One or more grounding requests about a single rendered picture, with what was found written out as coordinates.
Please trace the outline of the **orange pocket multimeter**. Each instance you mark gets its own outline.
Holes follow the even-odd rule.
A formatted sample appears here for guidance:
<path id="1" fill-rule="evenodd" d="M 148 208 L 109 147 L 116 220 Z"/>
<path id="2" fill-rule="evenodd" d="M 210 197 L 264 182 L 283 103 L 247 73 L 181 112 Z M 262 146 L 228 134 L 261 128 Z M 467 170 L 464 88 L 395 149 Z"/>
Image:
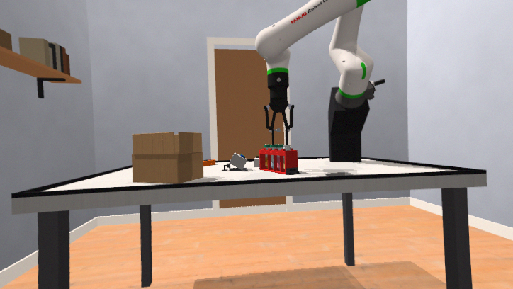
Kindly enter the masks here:
<path id="1" fill-rule="evenodd" d="M 203 160 L 203 166 L 210 166 L 210 165 L 215 165 L 215 160 L 209 160 L 209 159 Z"/>

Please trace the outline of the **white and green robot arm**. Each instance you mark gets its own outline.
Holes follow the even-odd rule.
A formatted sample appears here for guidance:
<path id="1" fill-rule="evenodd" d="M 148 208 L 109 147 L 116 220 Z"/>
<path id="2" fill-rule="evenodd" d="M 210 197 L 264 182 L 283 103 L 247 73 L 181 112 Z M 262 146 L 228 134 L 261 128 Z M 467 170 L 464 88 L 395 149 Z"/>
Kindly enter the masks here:
<path id="1" fill-rule="evenodd" d="M 385 79 L 369 81 L 373 59 L 357 44 L 364 4 L 370 0 L 312 0 L 283 20 L 263 29 L 256 37 L 256 51 L 266 60 L 268 88 L 289 87 L 289 47 L 337 18 L 329 55 L 341 74 L 336 102 L 357 108 L 374 99 L 375 86 Z"/>

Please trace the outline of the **grey button panel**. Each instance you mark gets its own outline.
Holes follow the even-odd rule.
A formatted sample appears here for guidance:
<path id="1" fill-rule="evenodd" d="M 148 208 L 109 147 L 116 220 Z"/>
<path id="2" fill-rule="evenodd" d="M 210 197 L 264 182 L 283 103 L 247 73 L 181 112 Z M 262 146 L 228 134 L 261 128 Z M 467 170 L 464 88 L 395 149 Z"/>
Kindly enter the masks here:
<path id="1" fill-rule="evenodd" d="M 227 165 L 224 165 L 224 170 L 227 171 L 228 169 L 225 169 L 225 167 L 229 168 L 229 171 L 248 171 L 247 167 L 244 168 L 244 165 L 247 163 L 247 159 L 244 155 L 239 155 L 237 153 L 234 153 L 230 163 Z M 230 168 L 230 165 L 236 166 L 236 168 Z"/>

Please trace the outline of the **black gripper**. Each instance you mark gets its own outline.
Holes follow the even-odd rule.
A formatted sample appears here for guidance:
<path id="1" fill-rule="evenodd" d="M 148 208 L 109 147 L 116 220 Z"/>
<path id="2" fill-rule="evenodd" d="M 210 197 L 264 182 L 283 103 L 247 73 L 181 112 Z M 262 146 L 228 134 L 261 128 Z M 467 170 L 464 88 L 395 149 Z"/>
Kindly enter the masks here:
<path id="1" fill-rule="evenodd" d="M 273 118 L 271 121 L 271 126 L 269 126 L 269 107 L 273 110 Z M 285 109 L 289 107 L 290 109 L 290 125 L 288 126 L 286 112 Z M 269 129 L 269 132 L 272 133 L 272 145 L 274 145 L 274 121 L 276 117 L 276 113 L 280 112 L 283 115 L 283 121 L 286 127 L 286 145 L 288 144 L 288 132 L 290 132 L 290 128 L 293 127 L 293 109 L 294 105 L 288 103 L 287 98 L 287 87 L 285 86 L 275 86 L 270 88 L 270 103 L 267 106 L 264 106 L 264 110 L 266 111 L 266 128 Z"/>

